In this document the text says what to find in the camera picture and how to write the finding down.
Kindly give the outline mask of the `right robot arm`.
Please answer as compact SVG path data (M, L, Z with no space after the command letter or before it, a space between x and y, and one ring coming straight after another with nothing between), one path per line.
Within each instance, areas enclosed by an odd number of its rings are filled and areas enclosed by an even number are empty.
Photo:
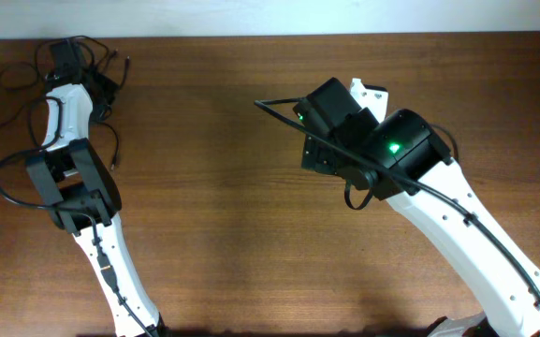
M540 336L540 269L490 214L453 151L411 110L387 114L387 91L329 79L295 102L305 169L379 199L435 246L470 288L478 314L444 318L433 336Z

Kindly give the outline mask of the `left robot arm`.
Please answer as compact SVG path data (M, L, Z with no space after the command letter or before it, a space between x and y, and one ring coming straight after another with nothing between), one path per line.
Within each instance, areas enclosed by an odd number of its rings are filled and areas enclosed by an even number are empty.
M52 222L70 234L92 265L118 336L168 336L139 279L124 241L117 185L89 141L120 86L103 75L82 37L50 45L45 76L48 122L42 148L26 169Z

